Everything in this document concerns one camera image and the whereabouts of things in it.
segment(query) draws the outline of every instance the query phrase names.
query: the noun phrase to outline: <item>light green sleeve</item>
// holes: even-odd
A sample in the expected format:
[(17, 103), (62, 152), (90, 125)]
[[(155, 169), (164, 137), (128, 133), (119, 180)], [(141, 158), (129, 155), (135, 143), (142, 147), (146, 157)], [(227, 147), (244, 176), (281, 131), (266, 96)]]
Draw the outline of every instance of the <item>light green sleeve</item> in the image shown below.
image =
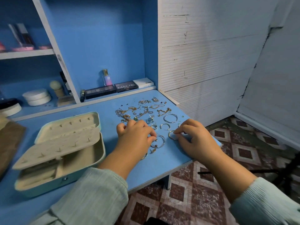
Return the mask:
[(263, 178), (257, 178), (230, 207), (239, 224), (300, 224), (300, 205)]
[(31, 225), (114, 224), (128, 203), (126, 181), (111, 170), (89, 168), (50, 210)]

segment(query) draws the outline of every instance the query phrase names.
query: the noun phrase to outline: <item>makeup product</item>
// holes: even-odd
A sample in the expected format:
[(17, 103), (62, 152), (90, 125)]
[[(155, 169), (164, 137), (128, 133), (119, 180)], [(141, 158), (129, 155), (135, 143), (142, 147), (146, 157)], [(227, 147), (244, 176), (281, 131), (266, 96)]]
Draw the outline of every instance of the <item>makeup product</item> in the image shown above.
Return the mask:
[(22, 43), (22, 41), (21, 41), (21, 38), (20, 38), (19, 35), (18, 35), (18, 31), (16, 30), (15, 26), (13, 26), (13, 25), (11, 25), (11, 24), (9, 24), (8, 26), (9, 26), (11, 32), (13, 33), (13, 36), (14, 36), (15, 39), (17, 40), (18, 44), (19, 44), (21, 47), (23, 47), (23, 43)]
[(148, 86), (153, 86), (154, 83), (149, 80), (147, 77), (143, 79), (138, 79), (133, 81), (139, 88), (144, 88)]
[(22, 34), (25, 43), (34, 46), (34, 43), (33, 43), (33, 41), (32, 41), (32, 38), (31, 38), (31, 36), (29, 35), (27, 29), (25, 28), (25, 25), (24, 25), (24, 24), (17, 24), (17, 27), (18, 27), (20, 33)]
[(65, 105), (69, 105), (69, 104), (76, 104), (73, 95), (66, 95), (64, 97), (58, 98), (57, 106), (65, 106)]
[(0, 53), (5, 51), (6, 51), (5, 46), (0, 42)]
[(104, 86), (113, 84), (110, 76), (108, 75), (107, 70), (103, 70), (103, 82), (104, 82)]
[(124, 83), (115, 84), (115, 87), (117, 88), (117, 92), (128, 91), (128, 90), (133, 90), (133, 89), (139, 88), (132, 81), (127, 81), (127, 82), (124, 82)]
[(44, 88), (25, 92), (23, 97), (30, 106), (39, 106), (51, 100), (49, 92)]
[(22, 107), (16, 98), (0, 100), (0, 114), (8, 117), (18, 113)]
[(84, 89), (81, 90), (81, 93), (80, 93), (80, 102), (84, 102)]
[(72, 93), (72, 91), (71, 91), (71, 89), (69, 87), (69, 84), (67, 82), (67, 79), (66, 79), (66, 77), (64, 75), (64, 72), (60, 71), (59, 74), (60, 74), (60, 77), (62, 78), (62, 81), (64, 82), (64, 84), (66, 86), (66, 89), (68, 90), (69, 95), (73, 95), (73, 93)]
[(113, 85), (108, 85), (104, 87), (97, 87), (89, 90), (85, 90), (85, 99), (92, 99), (103, 95), (109, 95), (112, 93), (116, 93), (116, 89)]
[(62, 85), (57, 80), (53, 80), (50, 82), (50, 88), (52, 88), (58, 98), (65, 96)]

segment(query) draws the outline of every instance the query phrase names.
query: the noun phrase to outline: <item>blue desk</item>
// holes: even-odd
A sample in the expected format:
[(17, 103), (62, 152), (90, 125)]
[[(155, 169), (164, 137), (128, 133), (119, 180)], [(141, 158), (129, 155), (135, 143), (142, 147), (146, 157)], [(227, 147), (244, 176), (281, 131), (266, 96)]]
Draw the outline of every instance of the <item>blue desk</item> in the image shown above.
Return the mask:
[[(170, 113), (178, 116), (178, 121), (170, 124), (170, 130), (175, 130), (178, 127), (178, 124), (181, 124), (188, 118), (185, 113), (164, 97), (159, 91), (150, 90), (122, 98), (19, 121), (21, 125), (27, 127), (27, 130), (24, 140), (14, 157), (12, 164), (14, 164), (17, 159), (34, 144), (34, 140), (40, 128), (44, 124), (50, 121), (91, 111), (99, 113), (102, 127), (101, 132), (103, 134), (106, 152), (109, 154), (116, 145), (118, 136), (115, 129), (116, 125), (121, 121), (121, 118), (115, 114), (115, 110), (118, 108), (125, 110), (129, 106), (138, 107), (138, 101), (151, 100), (153, 97), (158, 98), (159, 102), (147, 103), (144, 106), (161, 104), (160, 102), (166, 101), (167, 104), (162, 108), (162, 110), (166, 110), (167, 107), (169, 107), (172, 110)], [(166, 143), (153, 154), (150, 154), (149, 150), (148, 156), (144, 160), (140, 161), (131, 171), (127, 178), (129, 193), (143, 188), (163, 177), (167, 177), (168, 175), (170, 176), (172, 172), (192, 162), (191, 158), (182, 151), (178, 142), (168, 137), (169, 131), (163, 130), (164, 128), (162, 130), (159, 128), (160, 124), (165, 123), (163, 116), (158, 117), (158, 112), (156, 110), (149, 110), (153, 111), (153, 115), (155, 115), (154, 123), (158, 125), (158, 129), (156, 130), (157, 133), (165, 137)], [(127, 114), (130, 114), (132, 118), (134, 117), (131, 111), (127, 112)], [(140, 119), (146, 120), (148, 117), (149, 115), (145, 114)], [(160, 141), (160, 138), (158, 137), (157, 145), (160, 145), (161, 142), (162, 141)], [(57, 202), (73, 186), (73, 184), (69, 184), (41, 196), (28, 199), (14, 190), (14, 182), (17, 179), (17, 175), (18, 171), (11, 170), (10, 168), (6, 176), (0, 182), (0, 224), (27, 224), (36, 215), (47, 210), (52, 204)]]

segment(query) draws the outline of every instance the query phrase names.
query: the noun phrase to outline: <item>open jewelry box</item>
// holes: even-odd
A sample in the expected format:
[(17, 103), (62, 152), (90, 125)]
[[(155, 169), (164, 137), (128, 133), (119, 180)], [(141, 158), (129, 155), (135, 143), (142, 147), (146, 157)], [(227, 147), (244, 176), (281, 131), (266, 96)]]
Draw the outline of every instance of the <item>open jewelry box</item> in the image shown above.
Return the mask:
[(45, 124), (35, 145), (14, 164), (20, 170), (15, 189), (35, 197), (78, 180), (105, 158), (97, 112)]

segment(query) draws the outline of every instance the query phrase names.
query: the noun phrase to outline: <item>silver ring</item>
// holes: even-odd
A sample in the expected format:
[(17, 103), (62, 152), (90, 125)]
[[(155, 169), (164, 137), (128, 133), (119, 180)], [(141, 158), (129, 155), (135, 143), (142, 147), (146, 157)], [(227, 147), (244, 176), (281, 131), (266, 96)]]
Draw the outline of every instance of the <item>silver ring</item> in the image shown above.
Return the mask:
[(167, 130), (170, 130), (170, 128), (171, 128), (171, 126), (168, 124), (168, 123), (163, 123), (163, 124), (161, 124), (159, 127), (160, 127), (160, 129), (161, 129), (161, 126), (162, 125), (168, 125), (169, 126), (169, 128), (167, 129)]
[(148, 152), (146, 153), (146, 155), (143, 158), (141, 158), (141, 160), (145, 159), (147, 157), (147, 154), (148, 154)]
[(151, 128), (153, 128), (154, 130), (156, 130), (157, 129), (157, 125), (156, 124), (152, 124)]
[(155, 145), (151, 145), (150, 147), (152, 147), (152, 148), (161, 148), (165, 144), (165, 142), (166, 142), (164, 136), (159, 135), (159, 134), (157, 134), (157, 135), (160, 136), (163, 139), (163, 144), (160, 147), (156, 147)]
[[(167, 120), (165, 119), (165, 117), (167, 117), (168, 115), (173, 115), (173, 116), (175, 116), (175, 117), (176, 117), (176, 121), (173, 121), (173, 122), (167, 121)], [(164, 119), (164, 121), (167, 122), (167, 123), (175, 123), (175, 122), (177, 122), (178, 117), (177, 117), (177, 115), (175, 115), (175, 114), (167, 114), (166, 116), (163, 117), (163, 119)]]
[(177, 140), (177, 139), (174, 139), (174, 138), (172, 138), (172, 137), (170, 136), (171, 132), (174, 132), (174, 131), (175, 131), (175, 130), (170, 131), (169, 134), (168, 134), (168, 136), (169, 136), (172, 140)]

